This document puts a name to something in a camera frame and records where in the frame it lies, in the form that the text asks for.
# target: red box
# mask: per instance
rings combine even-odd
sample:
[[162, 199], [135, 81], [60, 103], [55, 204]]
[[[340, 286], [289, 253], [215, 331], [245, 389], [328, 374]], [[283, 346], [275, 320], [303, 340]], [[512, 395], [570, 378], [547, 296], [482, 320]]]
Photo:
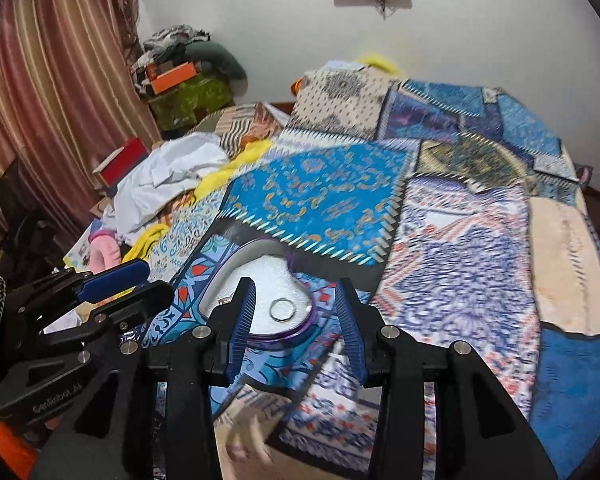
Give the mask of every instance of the red box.
[[93, 170], [106, 186], [113, 186], [148, 155], [140, 139], [133, 137], [125, 142], [122, 148], [116, 149]]

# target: patterned blanket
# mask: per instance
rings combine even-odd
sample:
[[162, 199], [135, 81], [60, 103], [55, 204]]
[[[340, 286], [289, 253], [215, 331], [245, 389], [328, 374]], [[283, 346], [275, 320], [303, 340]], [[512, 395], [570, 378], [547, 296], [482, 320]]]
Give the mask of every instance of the patterned blanket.
[[[356, 383], [339, 339], [334, 282], [348, 276], [417, 340], [471, 343], [568, 478], [600, 446], [600, 241], [560, 140], [502, 89], [366, 68], [307, 74], [273, 140], [174, 216], [152, 274], [173, 304], [129, 335], [173, 341], [204, 323], [206, 284], [241, 245], [288, 246], [318, 316], [291, 344], [248, 348], [234, 384], [212, 388], [223, 477], [365, 477], [381, 393]], [[428, 384], [423, 478], [435, 427]]]

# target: yellow cloth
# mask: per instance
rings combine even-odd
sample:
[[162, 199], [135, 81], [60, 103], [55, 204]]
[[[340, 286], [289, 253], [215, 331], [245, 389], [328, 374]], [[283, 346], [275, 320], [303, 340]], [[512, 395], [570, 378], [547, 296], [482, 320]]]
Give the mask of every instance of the yellow cloth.
[[381, 70], [389, 75], [401, 76], [400, 69], [398, 69], [397, 66], [395, 66], [387, 58], [380, 56], [380, 54], [376, 54], [375, 52], [370, 52], [364, 56], [360, 56], [356, 61], [363, 65], [369, 65], [377, 68], [378, 70]]
[[227, 183], [234, 176], [235, 170], [240, 168], [240, 166], [251, 164], [258, 160], [272, 145], [273, 142], [267, 139], [254, 140], [247, 144], [242, 153], [235, 157], [234, 160], [225, 164], [218, 171], [208, 174], [200, 181], [200, 184], [198, 184], [198, 187], [194, 191], [196, 200], [200, 200], [203, 196], [208, 195]]
[[127, 263], [135, 258], [145, 260], [149, 255], [149, 251], [154, 244], [162, 238], [169, 230], [169, 226], [165, 224], [153, 224], [142, 232], [136, 240], [136, 243], [131, 247], [131, 250], [122, 258], [122, 263]]

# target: orange object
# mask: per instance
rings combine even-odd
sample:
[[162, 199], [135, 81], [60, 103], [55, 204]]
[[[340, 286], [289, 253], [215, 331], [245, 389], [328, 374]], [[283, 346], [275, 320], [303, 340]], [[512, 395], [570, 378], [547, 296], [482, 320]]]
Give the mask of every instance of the orange object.
[[300, 91], [300, 86], [302, 85], [302, 78], [298, 79], [298, 81], [294, 81], [294, 83], [291, 85], [291, 93], [295, 96], [298, 95], [298, 92]]
[[144, 73], [146, 74], [149, 81], [153, 81], [156, 77], [158, 77], [158, 66], [155, 63], [149, 63], [144, 67]]
[[257, 135], [246, 134], [242, 136], [242, 138], [240, 139], [240, 150], [243, 150], [247, 147], [247, 144], [249, 144], [250, 142], [255, 142], [256, 140], [260, 140], [260, 137], [258, 137]]
[[154, 92], [159, 94], [187, 79], [191, 79], [196, 74], [196, 68], [193, 66], [193, 63], [183, 63], [164, 74], [160, 74], [151, 81], [151, 86], [154, 88]]
[[31, 468], [33, 468], [33, 463], [36, 461], [36, 452], [27, 446], [22, 439], [14, 436], [1, 422], [0, 456], [20, 480], [27, 480]]

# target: ring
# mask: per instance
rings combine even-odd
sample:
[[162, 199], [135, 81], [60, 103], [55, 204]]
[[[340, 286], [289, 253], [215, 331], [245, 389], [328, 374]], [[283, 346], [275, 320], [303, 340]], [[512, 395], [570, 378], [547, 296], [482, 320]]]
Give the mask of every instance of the ring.
[[271, 319], [280, 323], [289, 321], [296, 315], [296, 304], [289, 298], [278, 298], [277, 300], [273, 300], [269, 307], [269, 315], [271, 316]]

